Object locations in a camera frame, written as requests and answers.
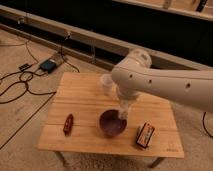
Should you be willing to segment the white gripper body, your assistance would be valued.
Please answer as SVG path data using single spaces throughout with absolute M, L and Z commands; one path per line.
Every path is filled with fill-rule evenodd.
M 116 94 L 121 108 L 129 108 L 140 96 L 140 93 L 122 87 L 116 88 Z

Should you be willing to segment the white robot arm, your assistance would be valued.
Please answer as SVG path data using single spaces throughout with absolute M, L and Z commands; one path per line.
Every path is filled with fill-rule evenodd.
M 151 69 L 150 55 L 133 49 L 114 66 L 112 80 L 122 100 L 134 100 L 140 92 L 213 113 L 213 70 Z

